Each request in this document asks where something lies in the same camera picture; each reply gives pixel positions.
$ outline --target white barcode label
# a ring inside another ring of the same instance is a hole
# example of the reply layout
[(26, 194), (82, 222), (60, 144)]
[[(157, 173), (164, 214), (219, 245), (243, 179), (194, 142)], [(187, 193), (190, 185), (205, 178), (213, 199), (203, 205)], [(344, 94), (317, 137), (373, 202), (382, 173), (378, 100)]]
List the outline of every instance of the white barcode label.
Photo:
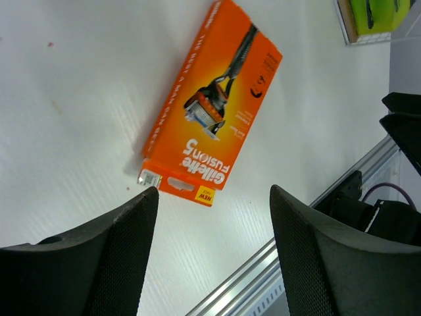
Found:
[(159, 174), (143, 169), (140, 173), (139, 184), (147, 187), (154, 186), (158, 189), (161, 184), (161, 179), (162, 177)]

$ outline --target purple cable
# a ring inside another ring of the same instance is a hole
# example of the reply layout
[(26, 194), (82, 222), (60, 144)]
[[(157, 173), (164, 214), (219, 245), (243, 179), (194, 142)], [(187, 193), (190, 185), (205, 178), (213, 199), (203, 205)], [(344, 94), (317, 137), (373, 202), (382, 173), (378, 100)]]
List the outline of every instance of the purple cable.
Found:
[(365, 202), (368, 199), (368, 196), (370, 196), (374, 190), (381, 188), (383, 186), (389, 186), (390, 188), (393, 188), (399, 191), (399, 193), (402, 194), (403, 197), (406, 199), (409, 206), (411, 206), (416, 211), (414, 201), (410, 198), (409, 194), (407, 194), (407, 192), (404, 189), (402, 189), (400, 186), (397, 186), (396, 184), (389, 183), (389, 182), (382, 182), (373, 186), (371, 189), (369, 189), (369, 191), (367, 191), (366, 195), (362, 198), (362, 201)]

